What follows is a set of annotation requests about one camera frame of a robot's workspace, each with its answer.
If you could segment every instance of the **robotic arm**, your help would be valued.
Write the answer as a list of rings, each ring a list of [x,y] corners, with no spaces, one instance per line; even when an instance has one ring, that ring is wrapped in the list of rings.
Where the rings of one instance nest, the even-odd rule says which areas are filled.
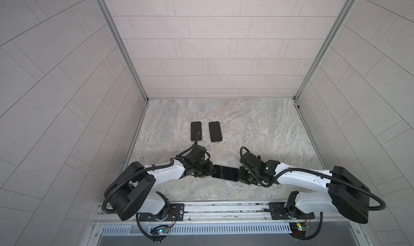
[[[292,184],[315,192],[291,192],[284,209],[277,213],[302,219],[311,212],[336,212],[357,223],[368,222],[369,210],[382,210],[386,205],[372,194],[367,186],[343,167],[335,166],[332,171],[314,171],[289,166],[279,161],[263,162],[245,147],[240,149],[240,181],[246,184],[270,187],[273,184]],[[102,211],[116,212],[122,221],[135,213],[151,213],[163,220],[168,215],[169,202],[161,193],[151,193],[153,186],[185,176],[203,177],[215,172],[207,150],[197,141],[167,164],[143,166],[133,162],[106,189]],[[369,198],[380,203],[369,207]]]

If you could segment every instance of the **metal corner post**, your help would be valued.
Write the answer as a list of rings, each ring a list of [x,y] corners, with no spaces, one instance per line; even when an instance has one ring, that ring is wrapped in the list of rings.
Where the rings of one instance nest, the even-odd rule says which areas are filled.
[[[355,2],[356,0],[346,0],[344,5],[342,6],[342,9],[339,12],[338,17],[336,18],[331,30],[329,31],[322,46],[320,47],[318,54],[313,60],[313,63],[311,67],[309,68],[309,71],[306,74],[305,78],[303,79],[303,82],[301,86],[299,87],[298,92],[294,96],[294,99],[296,101],[298,101],[300,96],[302,96],[303,90],[305,89],[308,82],[310,82],[313,74],[316,72],[316,69],[318,68],[320,62],[322,61],[323,57],[328,51],[328,48],[331,46],[332,42],[334,41],[335,36],[338,34],[341,26],[344,24],[345,20],[347,19],[347,16],[349,12],[351,11],[352,7],[354,6]]]
[[[137,71],[135,70],[134,65],[132,64],[131,58],[128,55],[127,49],[125,48],[121,36],[118,33],[118,30],[116,29],[115,23],[111,17],[111,14],[109,13],[109,10],[106,6],[106,3],[104,0],[95,0],[96,4],[98,5],[98,9],[101,11],[102,17],[105,20],[106,26],[108,26],[109,32],[114,37],[114,41],[116,46],[119,48],[119,52],[121,53],[122,59],[124,60],[129,72],[132,74],[132,77],[134,78],[135,83],[138,85],[138,88],[140,89],[142,96],[145,101],[148,101],[148,96],[145,93],[145,90],[140,82],[140,79],[138,78]]]

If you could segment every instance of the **marble floor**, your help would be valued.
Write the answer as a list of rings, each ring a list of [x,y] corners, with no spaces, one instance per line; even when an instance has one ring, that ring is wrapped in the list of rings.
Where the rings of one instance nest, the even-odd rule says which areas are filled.
[[[150,100],[130,162],[168,162],[191,144],[190,123],[202,122],[199,144],[210,152],[213,164],[239,168],[241,146],[292,166],[323,169],[290,98],[223,98]],[[219,121],[222,142],[211,142],[208,123]],[[185,178],[154,188],[169,200],[283,199],[292,185],[270,188],[212,178]]]

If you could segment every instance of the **black smartphone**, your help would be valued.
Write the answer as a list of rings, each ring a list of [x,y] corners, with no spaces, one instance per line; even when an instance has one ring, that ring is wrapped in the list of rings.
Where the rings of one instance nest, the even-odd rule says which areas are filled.
[[[200,137],[198,138],[198,141],[201,141],[202,140],[201,122],[191,122],[191,141],[195,141],[197,137],[197,133],[200,133]]]
[[[208,123],[208,128],[210,129],[210,140],[212,142],[221,142],[223,137],[221,136],[220,122],[210,122]]]
[[[214,165],[216,172],[211,176],[213,178],[226,179],[228,181],[238,181],[238,169],[227,166]]]

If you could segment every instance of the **stone-patterned surface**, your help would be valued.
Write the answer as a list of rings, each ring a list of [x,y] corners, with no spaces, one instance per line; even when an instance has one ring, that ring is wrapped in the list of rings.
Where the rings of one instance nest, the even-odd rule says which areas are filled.
[[[322,169],[290,98],[151,100],[130,162],[168,162],[191,144],[190,123],[202,122],[202,141],[213,164],[238,168],[241,146],[262,160]],[[208,123],[219,121],[222,142],[211,142]],[[212,177],[165,182],[156,188],[170,200],[236,200],[287,198],[291,185],[263,188]]]

